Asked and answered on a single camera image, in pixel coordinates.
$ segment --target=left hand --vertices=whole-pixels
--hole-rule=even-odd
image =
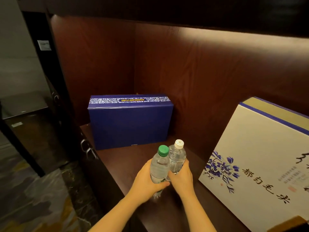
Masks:
[[[136,201],[138,205],[145,203],[155,192],[163,190],[170,185],[170,183],[166,181],[159,184],[154,184],[152,182],[150,177],[150,164],[151,159],[148,160],[138,172],[129,193],[127,194],[127,196]]]

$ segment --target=white box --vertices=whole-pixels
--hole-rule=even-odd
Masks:
[[[250,98],[199,180],[252,232],[265,232],[297,215],[309,220],[308,172],[309,117]]]

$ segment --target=white bottle cap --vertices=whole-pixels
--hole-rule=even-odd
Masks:
[[[182,148],[183,148],[183,145],[184,145],[183,140],[177,139],[177,140],[175,141],[175,147],[176,147],[178,150],[182,149]]]

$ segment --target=water bottle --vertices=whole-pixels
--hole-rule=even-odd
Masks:
[[[183,148],[183,145],[184,145],[183,140],[177,139],[174,145],[170,145],[168,147],[169,149],[168,157],[170,159],[170,170],[174,174],[177,174],[180,171],[184,161],[186,160],[187,155],[186,155],[186,151]]]
[[[168,158],[168,147],[161,145],[158,148],[158,152],[154,155],[150,165],[150,177],[153,183],[159,184],[166,180],[168,172],[170,170],[170,159]],[[154,194],[154,198],[158,198],[161,195],[161,191]]]

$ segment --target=blue box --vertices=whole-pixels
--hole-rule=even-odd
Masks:
[[[173,106],[162,94],[91,96],[88,111],[95,148],[165,141]]]

